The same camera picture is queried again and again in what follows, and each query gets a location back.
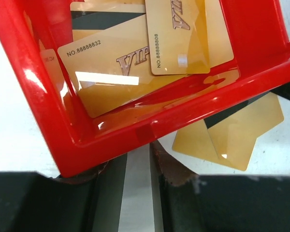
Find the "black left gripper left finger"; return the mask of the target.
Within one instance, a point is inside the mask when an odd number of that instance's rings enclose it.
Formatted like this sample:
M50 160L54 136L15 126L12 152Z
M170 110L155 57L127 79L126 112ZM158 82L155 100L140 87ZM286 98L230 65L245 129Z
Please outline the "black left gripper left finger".
M0 172L0 232L116 232L127 155L75 177Z

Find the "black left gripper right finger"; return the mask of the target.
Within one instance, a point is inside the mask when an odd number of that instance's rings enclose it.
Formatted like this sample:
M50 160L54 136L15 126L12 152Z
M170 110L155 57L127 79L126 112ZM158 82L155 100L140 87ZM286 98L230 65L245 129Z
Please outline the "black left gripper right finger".
M290 176L198 175L150 144L166 232L290 232Z

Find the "red plastic bin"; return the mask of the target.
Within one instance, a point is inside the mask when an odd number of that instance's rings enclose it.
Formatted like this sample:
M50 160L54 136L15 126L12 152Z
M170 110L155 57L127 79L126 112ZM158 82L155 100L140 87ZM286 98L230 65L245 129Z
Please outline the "red plastic bin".
M278 0L0 0L0 42L64 177L171 132L245 170L284 120Z

